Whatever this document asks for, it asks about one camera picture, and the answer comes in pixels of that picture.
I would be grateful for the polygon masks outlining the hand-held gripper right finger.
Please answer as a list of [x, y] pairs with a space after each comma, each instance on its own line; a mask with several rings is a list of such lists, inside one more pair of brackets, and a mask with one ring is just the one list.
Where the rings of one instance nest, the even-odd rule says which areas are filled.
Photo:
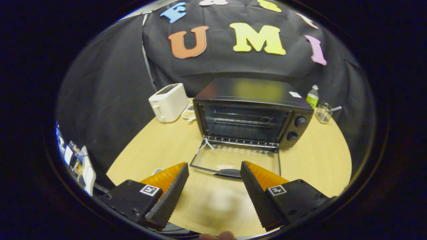
[[335, 199], [302, 179], [289, 181], [249, 161], [242, 162], [240, 173], [266, 231], [301, 224], [318, 215]]

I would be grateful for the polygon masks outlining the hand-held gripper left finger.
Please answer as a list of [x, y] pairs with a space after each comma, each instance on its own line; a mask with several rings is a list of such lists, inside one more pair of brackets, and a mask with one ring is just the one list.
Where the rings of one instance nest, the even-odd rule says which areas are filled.
[[142, 181], [125, 180], [100, 199], [132, 222], [162, 230], [177, 206], [188, 176], [188, 163], [181, 162]]

